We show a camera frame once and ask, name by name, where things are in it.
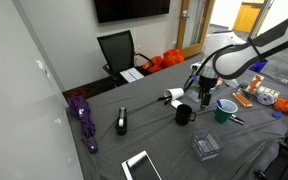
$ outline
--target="chair armrest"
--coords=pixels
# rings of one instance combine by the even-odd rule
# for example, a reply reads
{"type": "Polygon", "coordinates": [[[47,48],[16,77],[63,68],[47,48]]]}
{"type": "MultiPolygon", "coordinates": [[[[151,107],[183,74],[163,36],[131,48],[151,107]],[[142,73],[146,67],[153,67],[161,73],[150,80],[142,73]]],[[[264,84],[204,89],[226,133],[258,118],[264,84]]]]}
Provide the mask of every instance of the chair armrest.
{"type": "Polygon", "coordinates": [[[151,63],[151,65],[148,67],[148,68],[146,68],[146,69],[149,69],[150,67],[152,67],[152,66],[154,66],[154,62],[150,59],[150,58],[148,58],[147,56],[145,56],[145,55],[143,55],[143,54],[140,54],[140,53],[134,53],[134,55],[135,56],[141,56],[142,58],[144,58],[144,59],[146,59],[147,61],[149,61],[150,63],[151,63]]]}
{"type": "Polygon", "coordinates": [[[103,69],[107,72],[107,74],[110,75],[110,77],[114,80],[114,81],[118,81],[118,77],[116,77],[111,71],[110,69],[108,68],[108,64],[105,64],[103,66],[103,69]]]}

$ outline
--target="blue object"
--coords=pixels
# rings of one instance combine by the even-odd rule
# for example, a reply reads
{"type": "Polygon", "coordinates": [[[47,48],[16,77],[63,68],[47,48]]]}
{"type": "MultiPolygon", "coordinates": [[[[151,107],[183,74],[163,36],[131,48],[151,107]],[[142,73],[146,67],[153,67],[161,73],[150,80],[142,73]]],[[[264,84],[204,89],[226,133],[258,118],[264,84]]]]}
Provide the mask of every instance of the blue object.
{"type": "Polygon", "coordinates": [[[275,112],[275,113],[272,114],[272,116],[276,117],[276,118],[281,117],[282,116],[282,112],[275,112]]]}
{"type": "Polygon", "coordinates": [[[268,62],[268,61],[267,61],[266,59],[264,59],[264,60],[262,60],[262,61],[258,61],[258,62],[256,62],[255,64],[253,64],[253,65],[249,68],[249,70],[260,73],[261,70],[264,68],[264,66],[267,64],[267,62],[268,62]]]}
{"type": "Polygon", "coordinates": [[[223,107],[223,106],[222,106],[222,103],[221,103],[221,101],[220,101],[220,100],[217,100],[216,102],[217,102],[217,105],[218,105],[218,107],[220,107],[220,108],[222,108],[222,107],[223,107]]]}

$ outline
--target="white cup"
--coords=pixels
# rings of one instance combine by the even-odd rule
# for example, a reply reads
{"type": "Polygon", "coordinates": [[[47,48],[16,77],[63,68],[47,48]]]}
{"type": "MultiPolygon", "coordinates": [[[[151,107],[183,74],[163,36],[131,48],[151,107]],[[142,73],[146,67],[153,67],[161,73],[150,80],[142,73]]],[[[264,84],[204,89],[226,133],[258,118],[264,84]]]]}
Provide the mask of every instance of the white cup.
{"type": "Polygon", "coordinates": [[[182,88],[166,89],[164,91],[164,97],[171,96],[172,100],[182,97],[183,95],[184,95],[184,91],[182,88]]]}

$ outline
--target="black mug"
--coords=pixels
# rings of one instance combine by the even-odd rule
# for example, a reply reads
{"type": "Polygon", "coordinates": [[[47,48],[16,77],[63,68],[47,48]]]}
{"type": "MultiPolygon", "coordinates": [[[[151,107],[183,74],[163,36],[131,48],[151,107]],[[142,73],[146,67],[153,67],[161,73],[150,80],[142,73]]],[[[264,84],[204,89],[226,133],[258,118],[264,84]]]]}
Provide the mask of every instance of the black mug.
{"type": "Polygon", "coordinates": [[[184,126],[189,121],[195,121],[196,114],[192,112],[192,108],[186,104],[181,104],[177,106],[175,121],[178,125],[184,126]]]}

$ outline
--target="teal cup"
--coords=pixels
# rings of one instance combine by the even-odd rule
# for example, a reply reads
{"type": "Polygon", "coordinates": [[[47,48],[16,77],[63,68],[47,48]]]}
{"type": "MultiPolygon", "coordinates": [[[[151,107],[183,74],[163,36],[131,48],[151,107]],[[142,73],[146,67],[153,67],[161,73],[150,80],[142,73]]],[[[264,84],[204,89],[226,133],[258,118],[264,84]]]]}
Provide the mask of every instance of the teal cup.
{"type": "Polygon", "coordinates": [[[215,112],[215,120],[221,124],[226,122],[232,114],[234,114],[238,108],[236,104],[227,99],[220,99],[222,107],[217,105],[217,109],[215,112]]]}

